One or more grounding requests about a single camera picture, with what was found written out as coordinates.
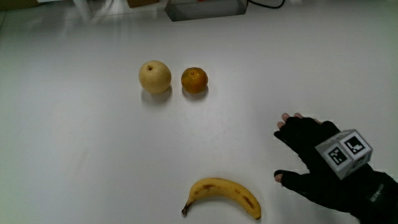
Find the person's right hand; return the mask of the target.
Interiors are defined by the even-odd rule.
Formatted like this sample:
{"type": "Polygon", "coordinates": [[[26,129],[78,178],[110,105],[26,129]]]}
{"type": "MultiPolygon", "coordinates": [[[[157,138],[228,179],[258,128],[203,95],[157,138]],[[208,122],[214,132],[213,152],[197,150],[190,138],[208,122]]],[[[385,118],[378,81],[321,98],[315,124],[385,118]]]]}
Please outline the person's right hand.
{"type": "Polygon", "coordinates": [[[366,164],[341,180],[315,147],[339,133],[330,121],[320,122],[299,113],[282,115],[275,137],[296,152],[307,166],[307,174],[277,170],[275,180],[309,201],[349,213],[360,223],[397,223],[397,182],[366,164]]]}

